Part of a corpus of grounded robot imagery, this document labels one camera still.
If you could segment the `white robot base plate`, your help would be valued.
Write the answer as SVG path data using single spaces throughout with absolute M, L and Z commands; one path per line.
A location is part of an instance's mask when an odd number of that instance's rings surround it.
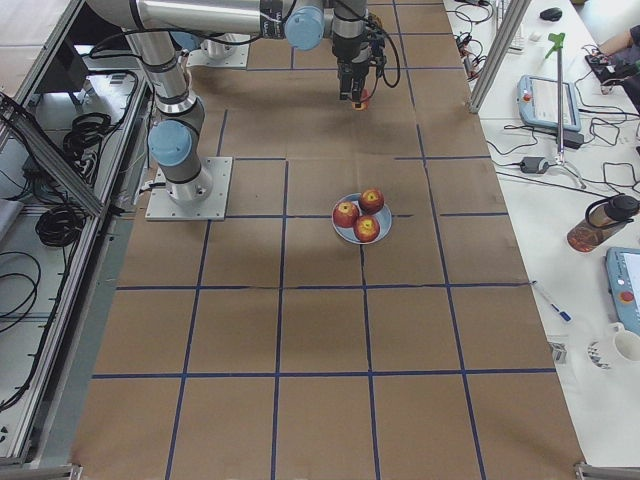
M 148 221 L 223 221 L 232 177 L 232 157 L 204 157 L 197 178 L 175 184 L 158 170 L 145 218 Z

